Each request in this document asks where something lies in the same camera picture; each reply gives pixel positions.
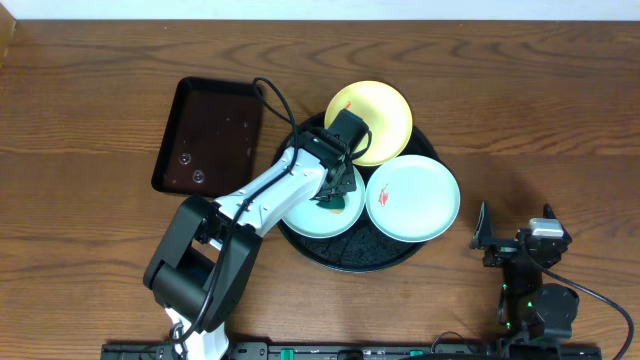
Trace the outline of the green and yellow sponge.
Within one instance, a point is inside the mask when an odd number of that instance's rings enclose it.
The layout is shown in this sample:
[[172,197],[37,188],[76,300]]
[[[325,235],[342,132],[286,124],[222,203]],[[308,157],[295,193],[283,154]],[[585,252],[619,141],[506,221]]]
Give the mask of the green and yellow sponge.
[[327,210],[334,214],[341,214],[346,208],[346,202],[343,197],[335,196],[329,200],[318,201],[316,205],[324,210]]

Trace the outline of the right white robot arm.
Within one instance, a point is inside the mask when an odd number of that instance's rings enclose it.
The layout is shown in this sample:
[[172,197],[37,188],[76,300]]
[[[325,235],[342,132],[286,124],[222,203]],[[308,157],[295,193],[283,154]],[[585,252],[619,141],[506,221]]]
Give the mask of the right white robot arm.
[[498,341],[501,356],[513,358],[516,348],[526,347],[558,355],[560,344],[571,338],[579,296],[566,286],[542,279],[571,242],[548,204],[540,218],[531,219],[511,239],[494,235],[489,206],[481,204],[470,247],[484,252],[485,267],[502,270],[498,319],[508,333]]

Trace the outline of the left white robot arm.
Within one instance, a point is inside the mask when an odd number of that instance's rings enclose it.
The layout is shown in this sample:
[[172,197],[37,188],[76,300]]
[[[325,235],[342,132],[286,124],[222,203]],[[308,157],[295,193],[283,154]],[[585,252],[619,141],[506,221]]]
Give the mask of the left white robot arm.
[[264,235],[296,205],[354,190],[353,158],[370,136],[305,131],[271,168],[213,201],[182,202],[151,258],[143,283],[171,318],[179,359],[220,359],[224,323],[239,302]]

